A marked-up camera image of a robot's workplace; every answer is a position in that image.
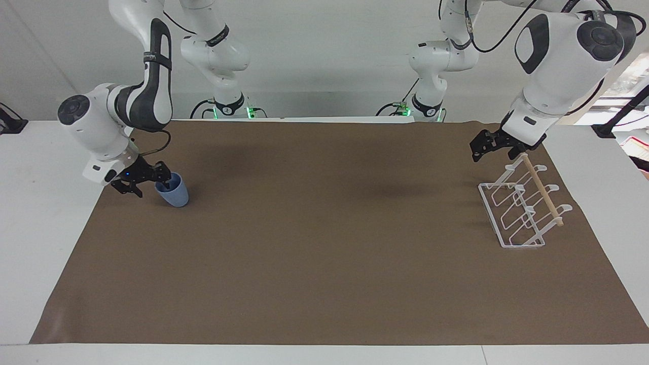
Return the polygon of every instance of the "black clamp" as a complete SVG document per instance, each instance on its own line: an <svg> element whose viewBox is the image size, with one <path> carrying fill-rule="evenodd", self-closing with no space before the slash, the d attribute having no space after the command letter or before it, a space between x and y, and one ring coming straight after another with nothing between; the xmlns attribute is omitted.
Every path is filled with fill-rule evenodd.
<svg viewBox="0 0 649 365"><path fill-rule="evenodd" d="M419 110L424 114L424 116L428 118L432 118L441 110L442 104L444 101L442 101L440 104L434 106L434 107L429 107L428 105L422 104L417 100L417 94L412 96L412 106L415 107L415 109Z"/></svg>
<svg viewBox="0 0 649 365"><path fill-rule="evenodd" d="M139 183L153 181L162 183L168 188L169 180L171 180L171 171L164 162L158 161L152 166L142 155L139 155L135 163L122 171L117 176L117 179L110 183L110 186L114 187L120 194L133 193L138 197L142 197L142 191L138 188Z"/></svg>
<svg viewBox="0 0 649 365"><path fill-rule="evenodd" d="M474 36L473 36L473 20L471 20L471 15L469 14L468 10L464 10L464 22L465 22L466 27L467 27L467 33L469 33L469 40L467 40L467 42L464 43L464 44L457 44L454 40L449 39L450 43L458 51L463 51L463 50L469 48L469 46L471 44L473 44L473 38L474 38Z"/></svg>
<svg viewBox="0 0 649 365"><path fill-rule="evenodd" d="M226 116L234 115L234 113L237 110L239 110L239 108L241 108L244 103L245 103L245 97L243 96L243 93L241 93L241 97L239 98L239 100L235 101L232 104L225 105L225 104L219 103L216 100L214 101L214 105L216 106L216 108L219 109L221 111L221 113L223 113L223 115L226 115Z"/></svg>
<svg viewBox="0 0 649 365"><path fill-rule="evenodd" d="M0 134L18 134L23 131L28 121L20 118L17 114L16 116L18 119L14 119L0 108L0 121L2 121L0 123Z"/></svg>
<svg viewBox="0 0 649 365"><path fill-rule="evenodd" d="M171 60L158 52L144 52L144 63L155 62L171 69Z"/></svg>
<svg viewBox="0 0 649 365"><path fill-rule="evenodd" d="M228 25L225 25L225 28L219 33L214 36L211 40L208 40L206 43L209 47L214 47L215 45L223 42L225 38L228 38L228 35L230 34L230 27Z"/></svg>
<svg viewBox="0 0 649 365"><path fill-rule="evenodd" d="M488 130L483 129L475 138L473 138L473 141L471 141L469 145L471 147L471 152L473 153L474 162L478 162L489 152L505 147L512 147L507 153L507 156L510 160L513 160L516 156L527 150L533 151L537 149L546 137L547 136L544 134L535 145L528 145L510 136L502 129L495 132L489 132Z"/></svg>

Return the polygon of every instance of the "black cable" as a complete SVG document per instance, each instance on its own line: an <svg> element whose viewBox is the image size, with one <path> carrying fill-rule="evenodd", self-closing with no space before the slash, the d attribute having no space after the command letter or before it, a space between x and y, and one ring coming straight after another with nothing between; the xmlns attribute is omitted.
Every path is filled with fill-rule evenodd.
<svg viewBox="0 0 649 365"><path fill-rule="evenodd" d="M174 19L173 19L169 14L167 14L167 12L163 11L162 13L163 13L167 18L169 18L169 20L171 20L171 22L174 23L178 28L182 29L183 31L186 31L187 33L190 33L190 34L196 34L195 32L192 32L191 30L189 30L189 29L183 27L182 25L178 24L178 22L175 21L175 20L174 20Z"/></svg>
<svg viewBox="0 0 649 365"><path fill-rule="evenodd" d="M637 19L640 22L640 24L642 25L642 28L640 29L640 31L638 33L635 34L636 36L639 36L640 34L644 33L644 31L647 29L646 20L644 20L643 17L641 17L640 15L638 15L636 13L625 12L623 10L610 10L610 11L607 11L607 12L604 12L604 13L605 14L612 14L612 15L618 15L618 14L626 15L626 16L630 16L631 18Z"/></svg>
<svg viewBox="0 0 649 365"><path fill-rule="evenodd" d="M394 103L385 104L384 106L381 107L381 109L378 110L378 112L376 112L376 115L375 115L375 116L378 117L378 116L381 114L381 112L383 112L385 109L387 109L387 108L389 108L389 107L393 107L393 106L395 106Z"/></svg>
<svg viewBox="0 0 649 365"><path fill-rule="evenodd" d="M635 164L635 167L638 169L649 172L649 161L645 161L641 158L637 158L635 156L629 156L631 158L631 161Z"/></svg>
<svg viewBox="0 0 649 365"><path fill-rule="evenodd" d="M401 102L402 102L402 103L403 103L404 101L406 101L406 98L408 97L408 95L410 95L410 92L415 88L415 86L417 85L417 83L419 82L419 80L420 80L420 79L417 78L417 80L415 80L415 83L412 84L412 86L410 86L410 90L408 90L408 92L406 93L406 96L404 96L404 98L401 99Z"/></svg>
<svg viewBox="0 0 649 365"><path fill-rule="evenodd" d="M0 105L2 105L3 107L9 109L9 111L14 113L18 117L18 119L23 119L23 117L21 117L14 109L11 109L7 104L4 104L4 103L0 102Z"/></svg>
<svg viewBox="0 0 649 365"><path fill-rule="evenodd" d="M603 100L631 100L632 96L602 96L600 99Z"/></svg>
<svg viewBox="0 0 649 365"><path fill-rule="evenodd" d="M643 116L643 117L641 117L641 118L638 118L638 119L636 119L636 120L634 120L634 121L629 121L629 122L627 122L627 123L618 124L618 125L616 125L616 127L621 127L621 126L623 126L623 125L633 124L633 123L635 123L636 121L641 121L641 120L643 120L644 118L647 118L647 117L649 117L649 114L647 114L647 115L645 115L645 116Z"/></svg>
<svg viewBox="0 0 649 365"><path fill-rule="evenodd" d="M613 128L619 123L624 117L626 117L631 111L635 110L645 99L649 97L649 85L645 86L640 92L631 99L626 105L624 105L611 120L607 121L606 124L593 125L593 130L601 138L609 138L612 134Z"/></svg>
<svg viewBox="0 0 649 365"><path fill-rule="evenodd" d="M205 109L205 110L203 110L203 113L201 113L201 119L205 119L205 112L214 112L214 109Z"/></svg>
<svg viewBox="0 0 649 365"><path fill-rule="evenodd" d="M468 6L467 6L468 1L469 0L464 0L464 16L467 19L471 19L470 16L469 16L469 9L468 9ZM469 29L469 24L467 24L467 32L469 32L469 38L471 39L471 44L473 45L473 47L475 47L478 50L478 52L481 52L481 53L489 53L489 52L493 51L494 49L500 47L502 42L505 41L505 39L514 30L514 28L519 24L519 22L525 16L525 14L527 14L527 12L530 11L532 6L534 6L534 4L536 4L537 1L538 0L532 0L532 2L525 8L525 10L523 10L523 12L520 13L519 17L516 19L516 21L514 21L514 24L511 25L509 30L505 33L505 35L502 36L502 38L498 41L498 43L496 43L496 45L494 45L492 48L489 48L489 49L481 49L481 48L478 47L478 45L476 44L476 41L473 39L473 30Z"/></svg>
<svg viewBox="0 0 649 365"><path fill-rule="evenodd" d="M167 146L171 143L171 133L169 131L165 131L164 129L161 129L159 131L154 131L154 132L149 132L149 133L164 133L164 134L166 134L167 135L167 143L165 143L160 148L152 149L152 150L150 150L148 152L142 153L141 154L142 156L148 156L148 155L152 155L154 153L158 153L158 152L162 151L163 149L167 148Z"/></svg>
<svg viewBox="0 0 649 365"><path fill-rule="evenodd" d="M252 111L253 111L253 112L259 112L259 111L261 111L261 112L263 112L264 116L265 116L266 118L268 118L268 114L266 114L266 111L265 111L263 108L252 108Z"/></svg>
<svg viewBox="0 0 649 365"><path fill-rule="evenodd" d="M196 114L196 110L198 110L201 107L201 105L209 103L210 101L211 100L209 100L209 99L205 99L205 100L201 101L200 103L196 104L196 106L194 107L194 110L191 111L190 119L194 119L194 114Z"/></svg>
<svg viewBox="0 0 649 365"><path fill-rule="evenodd" d="M608 0L597 0L597 2L604 8L604 10L612 10L613 7L608 2Z"/></svg>
<svg viewBox="0 0 649 365"><path fill-rule="evenodd" d="M572 114L578 112L579 110L581 110L581 109L582 109L583 107L585 107L586 105L588 105L588 103L590 103L591 100L593 100L593 98L595 97L595 95L597 95L597 93L600 91L600 89L602 88L602 85L603 85L603 84L604 84L604 79L602 79L602 80L600 81L600 83L597 84L597 88L595 88L595 91L593 91L593 93L591 94L591 96L589 96L588 99L586 99L586 101L583 102L583 104L581 104L579 107L577 107L577 108L575 108L575 109L572 109L571 111L567 112L567 113L566 113L566 116L572 115Z"/></svg>

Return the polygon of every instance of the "brown paper mat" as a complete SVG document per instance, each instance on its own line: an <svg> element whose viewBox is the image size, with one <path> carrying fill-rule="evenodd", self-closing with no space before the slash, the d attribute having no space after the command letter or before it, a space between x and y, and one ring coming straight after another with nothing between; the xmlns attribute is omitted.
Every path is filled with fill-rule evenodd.
<svg viewBox="0 0 649 365"><path fill-rule="evenodd" d="M483 127L174 123L150 162L189 205L105 189L31 343L649 343L543 149L575 210L546 247L500 248L477 184L509 161L471 160Z"/></svg>

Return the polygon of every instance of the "white wire rack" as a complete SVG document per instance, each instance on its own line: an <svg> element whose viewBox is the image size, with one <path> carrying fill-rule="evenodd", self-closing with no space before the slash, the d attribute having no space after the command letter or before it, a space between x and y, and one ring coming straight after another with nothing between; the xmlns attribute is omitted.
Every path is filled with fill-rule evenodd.
<svg viewBox="0 0 649 365"><path fill-rule="evenodd" d="M527 171L523 170L516 181L509 181L521 164ZM478 185L502 247L542 247L545 245L543 235L556 225L563 226L561 216L571 211L572 206L554 205L550 194L559 190L559 186L544 185L539 178L539 172L547 169L544 165L532 166L528 155L522 153L514 163L505 166L505 172L496 182ZM539 213L544 210L541 202L545 203L547 214Z"/></svg>

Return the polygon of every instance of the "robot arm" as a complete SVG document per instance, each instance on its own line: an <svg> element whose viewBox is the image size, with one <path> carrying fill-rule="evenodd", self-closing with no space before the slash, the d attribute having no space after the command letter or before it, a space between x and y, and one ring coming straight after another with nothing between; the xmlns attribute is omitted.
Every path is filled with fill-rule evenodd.
<svg viewBox="0 0 649 365"><path fill-rule="evenodd" d="M218 118L246 118L247 103L235 72L248 68L248 49L230 35L214 0L180 0L180 4L196 32L182 40L183 58L213 85Z"/></svg>
<svg viewBox="0 0 649 365"><path fill-rule="evenodd" d="M126 127L160 131L171 119L171 35L162 21L163 6L162 0L110 0L113 18L144 47L144 80L135 86L101 84L58 109L63 127L90 151L83 175L122 194L141 197L138 183L171 178L163 162L149 165L125 132Z"/></svg>
<svg viewBox="0 0 649 365"><path fill-rule="evenodd" d="M503 147L511 147L511 159L536 149L545 132L628 54L636 32L628 16L598 10L590 13L592 20L579 15L540 14L523 28L515 53L530 81L499 130L484 130L470 143L474 161Z"/></svg>
<svg viewBox="0 0 649 365"><path fill-rule="evenodd" d="M502 147L513 148L511 157L536 148L545 131L624 58L635 41L632 19L604 15L602 0L501 1L519 7L531 5L552 14L537 16L519 35L516 54L530 75L530 83L514 101L501 129L496 133L483 131L471 142L475 161ZM448 1L441 16L448 39L419 44L412 53L410 64L421 78L411 100L416 116L433 120L439 113L447 89L441 72L463 71L476 65L479 53L471 44L471 33L482 3ZM585 20L589 15L593 20Z"/></svg>

